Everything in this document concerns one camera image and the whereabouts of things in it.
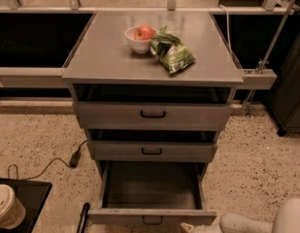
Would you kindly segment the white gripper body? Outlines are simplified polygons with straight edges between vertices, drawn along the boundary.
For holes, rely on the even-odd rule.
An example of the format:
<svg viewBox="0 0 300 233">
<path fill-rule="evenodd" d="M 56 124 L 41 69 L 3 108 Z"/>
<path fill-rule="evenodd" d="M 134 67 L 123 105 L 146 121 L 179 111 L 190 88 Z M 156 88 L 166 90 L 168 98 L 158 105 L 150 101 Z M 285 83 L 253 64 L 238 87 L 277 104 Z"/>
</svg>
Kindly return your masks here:
<svg viewBox="0 0 300 233">
<path fill-rule="evenodd" d="M 185 233 L 222 233 L 220 226 L 215 225 L 197 225 L 182 223 L 181 228 Z"/>
</svg>

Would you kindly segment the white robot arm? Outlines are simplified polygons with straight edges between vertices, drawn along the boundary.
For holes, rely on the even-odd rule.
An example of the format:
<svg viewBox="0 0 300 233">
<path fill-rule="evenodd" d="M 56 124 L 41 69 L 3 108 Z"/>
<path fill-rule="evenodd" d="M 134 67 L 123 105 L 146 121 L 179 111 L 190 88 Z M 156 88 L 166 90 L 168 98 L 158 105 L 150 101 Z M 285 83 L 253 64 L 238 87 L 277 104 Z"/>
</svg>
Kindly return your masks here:
<svg viewBox="0 0 300 233">
<path fill-rule="evenodd" d="M 184 233 L 300 233 L 300 198 L 284 201 L 272 223 L 225 214 L 218 224 L 192 225 L 182 222 L 181 228 Z"/>
</svg>

